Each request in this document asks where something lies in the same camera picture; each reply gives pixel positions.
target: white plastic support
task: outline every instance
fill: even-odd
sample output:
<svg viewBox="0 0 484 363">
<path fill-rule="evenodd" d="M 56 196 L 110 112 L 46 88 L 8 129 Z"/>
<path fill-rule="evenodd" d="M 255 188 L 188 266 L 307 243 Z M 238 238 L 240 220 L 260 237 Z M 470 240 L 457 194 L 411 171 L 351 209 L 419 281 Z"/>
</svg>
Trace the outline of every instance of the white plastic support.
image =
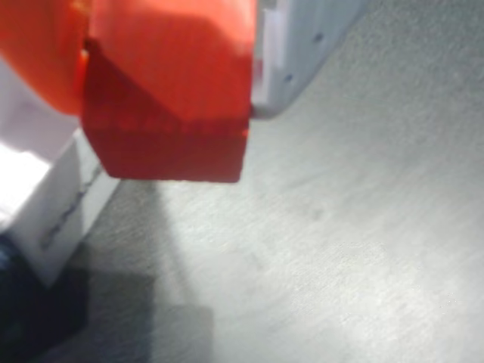
<svg viewBox="0 0 484 363">
<path fill-rule="evenodd" d="M 369 0 L 278 0 L 265 10 L 262 64 L 255 66 L 253 116 L 287 109 L 364 12 Z"/>
<path fill-rule="evenodd" d="M 53 111 L 0 57 L 0 234 L 51 286 L 119 181 L 76 117 Z"/>
</svg>

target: screw hole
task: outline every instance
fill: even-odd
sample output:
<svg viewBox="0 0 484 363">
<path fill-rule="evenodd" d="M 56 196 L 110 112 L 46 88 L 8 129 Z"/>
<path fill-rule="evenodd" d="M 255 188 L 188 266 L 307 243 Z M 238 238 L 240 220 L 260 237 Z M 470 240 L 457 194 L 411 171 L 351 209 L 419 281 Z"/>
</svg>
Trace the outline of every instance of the screw hole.
<svg viewBox="0 0 484 363">
<path fill-rule="evenodd" d="M 323 33 L 318 33 L 315 35 L 313 42 L 314 43 L 321 43 L 324 40 L 324 34 Z"/>
</svg>

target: gray metal surface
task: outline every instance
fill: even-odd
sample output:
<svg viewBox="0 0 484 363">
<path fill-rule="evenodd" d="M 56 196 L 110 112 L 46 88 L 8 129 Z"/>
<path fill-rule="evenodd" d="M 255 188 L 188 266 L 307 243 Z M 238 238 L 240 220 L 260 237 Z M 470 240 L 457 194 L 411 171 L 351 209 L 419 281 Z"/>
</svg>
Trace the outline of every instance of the gray metal surface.
<svg viewBox="0 0 484 363">
<path fill-rule="evenodd" d="M 375 1 L 240 184 L 124 183 L 54 361 L 484 361 L 482 19 Z"/>
</svg>

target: black object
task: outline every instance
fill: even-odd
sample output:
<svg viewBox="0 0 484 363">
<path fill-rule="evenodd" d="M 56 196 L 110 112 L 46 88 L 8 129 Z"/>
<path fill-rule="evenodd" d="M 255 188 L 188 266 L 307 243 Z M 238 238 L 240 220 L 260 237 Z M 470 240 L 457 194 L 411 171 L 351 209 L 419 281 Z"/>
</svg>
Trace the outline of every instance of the black object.
<svg viewBox="0 0 484 363">
<path fill-rule="evenodd" d="M 67 270 L 45 289 L 15 248 L 0 236 L 0 363 L 25 362 L 87 324 L 88 274 Z"/>
</svg>

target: red 3d printed part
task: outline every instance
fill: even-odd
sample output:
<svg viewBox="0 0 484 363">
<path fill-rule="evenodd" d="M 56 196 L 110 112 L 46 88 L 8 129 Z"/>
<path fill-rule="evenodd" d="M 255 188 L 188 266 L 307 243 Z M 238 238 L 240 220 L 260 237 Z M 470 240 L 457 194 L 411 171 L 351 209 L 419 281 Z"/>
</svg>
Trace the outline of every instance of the red 3d printed part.
<svg viewBox="0 0 484 363">
<path fill-rule="evenodd" d="M 235 182 L 256 0 L 94 0 L 82 126 L 120 178 Z"/>
<path fill-rule="evenodd" d="M 0 0 L 0 55 L 53 108 L 79 114 L 88 0 Z"/>
</svg>

